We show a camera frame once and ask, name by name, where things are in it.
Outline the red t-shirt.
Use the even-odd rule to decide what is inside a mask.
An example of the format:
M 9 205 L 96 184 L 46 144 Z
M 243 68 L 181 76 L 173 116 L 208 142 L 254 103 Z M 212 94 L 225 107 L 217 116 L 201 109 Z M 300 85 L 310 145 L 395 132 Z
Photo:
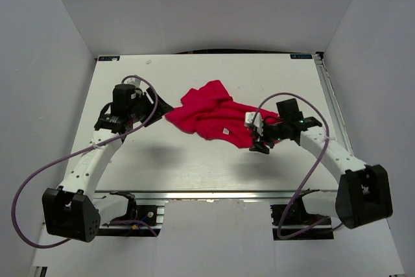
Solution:
M 257 108 L 235 102 L 221 81 L 191 88 L 181 98 L 181 104 L 165 116 L 179 130 L 206 140 L 227 141 L 239 149 L 252 146 L 253 137 L 244 120 L 245 113 Z

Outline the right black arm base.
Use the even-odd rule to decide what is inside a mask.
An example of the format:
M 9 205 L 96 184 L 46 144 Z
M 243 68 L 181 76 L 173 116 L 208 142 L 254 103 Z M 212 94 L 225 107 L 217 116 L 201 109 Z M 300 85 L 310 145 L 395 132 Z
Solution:
M 272 234 L 274 241 L 279 241 L 277 235 L 278 224 L 285 209 L 284 204 L 273 204 L 270 206 L 272 218 Z M 321 215 L 307 214 L 300 211 L 299 208 L 291 208 L 281 227 L 281 235 L 290 235 L 302 230 L 313 223 L 323 219 Z M 328 217 L 318 226 L 302 233 L 290 240 L 332 240 L 334 239 L 331 219 Z

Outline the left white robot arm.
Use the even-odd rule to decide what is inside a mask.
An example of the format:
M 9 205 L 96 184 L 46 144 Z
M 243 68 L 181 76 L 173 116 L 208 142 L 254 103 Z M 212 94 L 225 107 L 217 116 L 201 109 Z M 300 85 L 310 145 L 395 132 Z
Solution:
M 116 85 L 112 101 L 99 113 L 87 150 L 59 186 L 42 196 L 47 232 L 89 243 L 104 224 L 134 222 L 135 196 L 114 191 L 97 198 L 97 185 L 135 123 L 149 126 L 173 110 L 152 88 L 143 91 L 134 83 Z

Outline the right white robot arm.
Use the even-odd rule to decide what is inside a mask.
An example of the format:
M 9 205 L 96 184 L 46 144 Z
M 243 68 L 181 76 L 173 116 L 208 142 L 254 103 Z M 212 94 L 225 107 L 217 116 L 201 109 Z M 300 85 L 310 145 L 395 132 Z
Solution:
M 383 166 L 368 165 L 330 139 L 321 121 L 303 116 L 296 99 L 276 106 L 282 118 L 279 123 L 268 122 L 259 112 L 246 113 L 244 123 L 253 136 L 250 150 L 268 154 L 275 142 L 289 139 L 311 153 L 338 185 L 335 191 L 300 191 L 292 209 L 298 223 L 308 224 L 321 215 L 335 217 L 353 229 L 393 214 L 388 174 Z

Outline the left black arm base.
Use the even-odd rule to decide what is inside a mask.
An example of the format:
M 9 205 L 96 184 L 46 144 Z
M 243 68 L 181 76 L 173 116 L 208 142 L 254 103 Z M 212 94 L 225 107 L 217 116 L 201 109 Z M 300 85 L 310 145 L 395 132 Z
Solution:
M 164 205 L 137 199 L 131 193 L 118 192 L 128 199 L 128 212 L 100 227 L 99 235 L 112 237 L 158 237 L 164 217 Z

